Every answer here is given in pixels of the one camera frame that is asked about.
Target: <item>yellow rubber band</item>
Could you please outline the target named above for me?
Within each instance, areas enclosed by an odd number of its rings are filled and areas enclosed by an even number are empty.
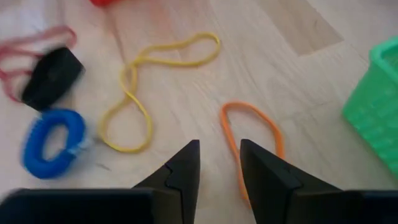
[[[153,58],[153,57],[147,57],[149,53],[155,52],[155,51],[165,51],[165,50],[175,50],[175,49],[182,49],[185,47],[188,47],[189,45],[201,40],[201,39],[211,39],[216,42],[216,49],[214,52],[212,52],[209,56],[197,60],[197,61],[191,61],[191,62],[181,62],[181,61],[176,61],[176,60],[168,60],[168,59],[161,59],[161,58]],[[221,48],[221,43],[217,35],[209,33],[209,32],[203,32],[194,35],[193,37],[181,41],[181,42],[176,42],[173,44],[169,45],[155,45],[155,46],[150,46],[145,48],[143,51],[141,51],[137,58],[132,61],[126,68],[123,69],[123,71],[120,74],[120,79],[119,79],[119,84],[120,87],[122,88],[123,92],[125,93],[125,96],[123,100],[121,100],[119,103],[114,105],[112,108],[110,108],[102,117],[101,121],[99,122],[98,125],[98,134],[102,141],[107,144],[109,147],[119,151],[119,152],[140,152],[141,150],[145,149],[149,143],[150,140],[152,139],[152,118],[150,117],[149,113],[147,110],[144,108],[142,103],[134,96],[136,90],[137,90],[137,67],[143,63],[154,63],[154,64],[161,64],[161,65],[168,65],[171,67],[195,67],[199,65],[203,65],[205,63],[208,63],[212,61],[214,58],[217,57],[217,55],[220,52]],[[128,88],[124,83],[126,79],[126,75],[128,72],[131,71],[132,77],[131,77],[131,86]],[[144,142],[137,147],[122,147],[118,146],[117,144],[111,142],[108,137],[107,137],[107,130],[109,126],[110,120],[118,113],[123,107],[127,106],[129,103],[133,101],[138,108],[142,111],[142,114],[145,117],[146,120],[146,125],[147,125],[147,133],[146,133],[146,138]]]

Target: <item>blue coil keychain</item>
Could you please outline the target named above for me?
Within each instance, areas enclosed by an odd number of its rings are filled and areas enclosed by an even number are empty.
[[[44,144],[49,133],[58,125],[68,129],[65,148],[53,159],[43,158]],[[53,109],[44,112],[37,119],[25,144],[22,162],[25,168],[40,179],[50,179],[63,174],[81,152],[84,146],[86,126],[84,119],[76,111]]]

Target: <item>green plastic basket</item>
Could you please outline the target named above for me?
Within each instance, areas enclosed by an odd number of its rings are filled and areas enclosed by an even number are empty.
[[[398,177],[398,37],[373,48],[369,58],[343,116]]]

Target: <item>red object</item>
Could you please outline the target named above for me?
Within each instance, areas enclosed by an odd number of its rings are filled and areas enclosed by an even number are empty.
[[[76,43],[76,34],[71,28],[67,26],[58,26],[47,29],[44,32],[34,34],[28,37],[16,37],[10,40],[5,40],[0,43],[0,62],[8,57],[33,57],[40,58],[42,54],[40,52],[33,52],[30,50],[21,50],[20,46],[25,44],[33,44],[39,42],[41,40],[51,39],[58,35],[70,34],[71,37],[68,39],[66,45],[68,47],[73,47]],[[12,93],[12,85],[11,80],[14,77],[18,77],[20,75],[30,75],[32,72],[25,68],[18,68],[12,71],[4,71],[0,68],[0,80],[2,81],[3,90],[5,94],[15,102],[21,102],[18,98],[16,98]]]
[[[118,0],[90,0],[90,1],[96,6],[104,7]]]

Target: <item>black object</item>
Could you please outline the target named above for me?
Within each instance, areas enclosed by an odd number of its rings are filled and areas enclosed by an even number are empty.
[[[342,191],[247,139],[241,163],[258,224],[398,223],[397,191]],[[0,223],[192,224],[199,176],[194,140],[132,189],[18,190]]]
[[[36,64],[22,92],[22,102],[35,110],[48,109],[72,86],[83,65],[67,47],[45,54]]]
[[[247,139],[240,154],[258,224],[398,223],[398,191],[340,190]]]

